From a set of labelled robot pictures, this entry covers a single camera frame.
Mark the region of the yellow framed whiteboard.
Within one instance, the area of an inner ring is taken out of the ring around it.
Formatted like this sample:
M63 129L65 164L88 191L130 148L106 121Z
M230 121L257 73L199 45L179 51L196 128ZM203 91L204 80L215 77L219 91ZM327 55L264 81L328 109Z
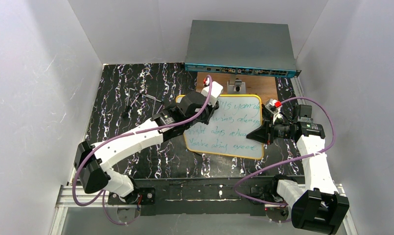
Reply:
M262 125L261 99L255 94L222 94L209 124L184 132L189 151L260 160L264 144L246 136Z

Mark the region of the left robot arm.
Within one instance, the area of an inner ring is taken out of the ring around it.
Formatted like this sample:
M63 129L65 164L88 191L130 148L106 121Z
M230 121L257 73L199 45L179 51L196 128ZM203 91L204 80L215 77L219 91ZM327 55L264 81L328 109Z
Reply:
M136 128L107 141L79 143L74 161L75 180L87 194L107 190L126 197L136 191L133 179L112 167L145 148L181 136L197 123L208 124L218 109L221 90L191 92Z

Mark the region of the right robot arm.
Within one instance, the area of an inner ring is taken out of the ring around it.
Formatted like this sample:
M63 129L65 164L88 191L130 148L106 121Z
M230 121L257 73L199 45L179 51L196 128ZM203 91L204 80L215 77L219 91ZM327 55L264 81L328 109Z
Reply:
M288 218L295 228L333 235L338 232L348 210L349 200L332 180L325 153L325 133L314 123L312 106L296 105L290 121L280 114L275 100L262 105L263 124L248 139L271 144L275 139L294 140L301 155L305 187L289 176L273 178L271 193L281 197L289 208Z

